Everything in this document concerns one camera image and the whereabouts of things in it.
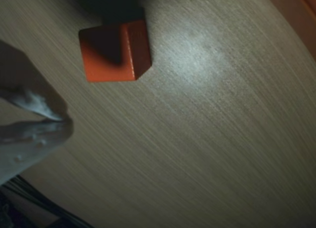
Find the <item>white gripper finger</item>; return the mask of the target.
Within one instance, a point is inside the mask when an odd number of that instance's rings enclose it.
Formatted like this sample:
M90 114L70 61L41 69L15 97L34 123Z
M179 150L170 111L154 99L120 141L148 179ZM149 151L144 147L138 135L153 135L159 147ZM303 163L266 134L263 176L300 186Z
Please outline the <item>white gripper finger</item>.
M62 96L21 50L0 42L0 98L53 121L69 119Z
M21 121L0 127L0 184L43 160L73 134L65 121Z

